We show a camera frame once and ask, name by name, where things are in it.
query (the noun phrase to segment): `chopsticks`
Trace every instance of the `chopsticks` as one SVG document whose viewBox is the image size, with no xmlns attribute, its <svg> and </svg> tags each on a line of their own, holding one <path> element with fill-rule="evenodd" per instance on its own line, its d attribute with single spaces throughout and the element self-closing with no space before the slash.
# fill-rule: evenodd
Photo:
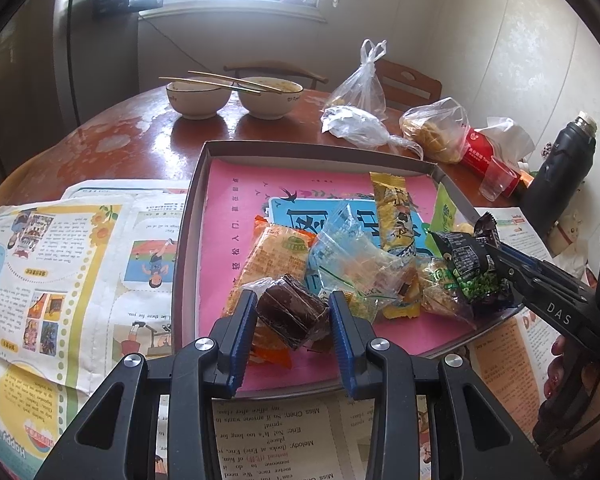
<svg viewBox="0 0 600 480">
<path fill-rule="evenodd" d="M 244 79 L 238 79 L 236 77 L 229 77 L 227 75 L 209 74 L 207 72 L 196 72 L 195 70 L 187 70 L 187 72 L 189 72 L 190 74 L 207 75 L 207 76 L 211 76 L 211 77 L 217 77 L 218 79 L 224 79 L 225 81 L 233 81 L 235 83 L 251 85 L 253 87 L 256 87 L 259 90 L 266 90 L 267 92 L 275 92 L 276 94 L 283 93 L 283 91 L 280 88 L 275 88 L 275 87 L 269 86 L 269 85 L 263 85 L 262 83 L 254 83 L 253 81 L 245 81 Z"/>
<path fill-rule="evenodd" d="M 222 83 L 214 83 L 213 81 L 202 81 L 199 79 L 186 79 L 184 77 L 159 77 L 158 79 L 168 79 L 170 81 L 181 81 L 183 83 L 200 83 L 203 85 L 214 85 L 221 86 L 222 88 L 230 88 L 231 90 L 236 90 L 238 92 L 247 92 L 248 94 L 257 94 L 260 95 L 259 90 L 252 90 L 250 88 L 243 88 L 241 86 L 233 86 L 233 85 L 223 85 Z"/>
</svg>

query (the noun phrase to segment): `bird illustration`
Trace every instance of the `bird illustration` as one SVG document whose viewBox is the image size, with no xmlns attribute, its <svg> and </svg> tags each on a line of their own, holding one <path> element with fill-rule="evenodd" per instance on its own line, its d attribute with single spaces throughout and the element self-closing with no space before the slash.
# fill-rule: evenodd
<svg viewBox="0 0 600 480">
<path fill-rule="evenodd" d="M 281 187 L 280 189 L 286 193 L 286 196 L 281 197 L 282 200 L 286 200 L 287 202 L 291 202 L 291 203 L 296 203 L 296 198 L 298 198 L 297 191 L 295 191 L 293 194 L 291 194 L 283 187 Z"/>
</svg>

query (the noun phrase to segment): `plastic cup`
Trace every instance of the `plastic cup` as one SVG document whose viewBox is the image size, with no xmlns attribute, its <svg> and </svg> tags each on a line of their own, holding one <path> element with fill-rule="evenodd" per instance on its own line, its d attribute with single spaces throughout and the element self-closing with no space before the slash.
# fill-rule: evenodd
<svg viewBox="0 0 600 480">
<path fill-rule="evenodd" d="M 518 174 L 498 158 L 491 156 L 491 160 L 480 184 L 480 193 L 489 202 L 493 202 L 509 187 Z"/>
</svg>

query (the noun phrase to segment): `chair backrest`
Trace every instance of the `chair backrest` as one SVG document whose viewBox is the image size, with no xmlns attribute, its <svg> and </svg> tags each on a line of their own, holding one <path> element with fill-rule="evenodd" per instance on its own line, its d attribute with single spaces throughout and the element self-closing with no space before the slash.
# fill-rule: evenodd
<svg viewBox="0 0 600 480">
<path fill-rule="evenodd" d="M 324 76 L 310 72 L 309 70 L 305 70 L 304 68 L 296 66 L 292 63 L 287 63 L 286 61 L 263 60 L 235 63 L 224 66 L 225 72 L 233 71 L 234 77 L 238 78 L 240 77 L 240 72 L 243 70 L 259 72 L 267 75 L 305 77 L 311 80 L 311 90 L 315 90 L 315 87 L 319 82 L 322 84 L 327 84 L 329 82 L 329 79 Z"/>
<path fill-rule="evenodd" d="M 442 83 L 408 66 L 378 59 L 376 75 L 387 101 L 412 108 L 440 100 Z"/>
</svg>

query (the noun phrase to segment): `black thermos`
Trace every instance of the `black thermos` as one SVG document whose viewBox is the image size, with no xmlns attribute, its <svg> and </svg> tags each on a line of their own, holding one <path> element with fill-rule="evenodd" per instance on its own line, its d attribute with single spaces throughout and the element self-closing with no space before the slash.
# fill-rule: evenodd
<svg viewBox="0 0 600 480">
<path fill-rule="evenodd" d="M 549 156 L 526 190 L 520 209 L 541 238 L 569 205 L 569 200 L 593 166 L 598 126 L 580 112 L 560 131 Z"/>
</svg>

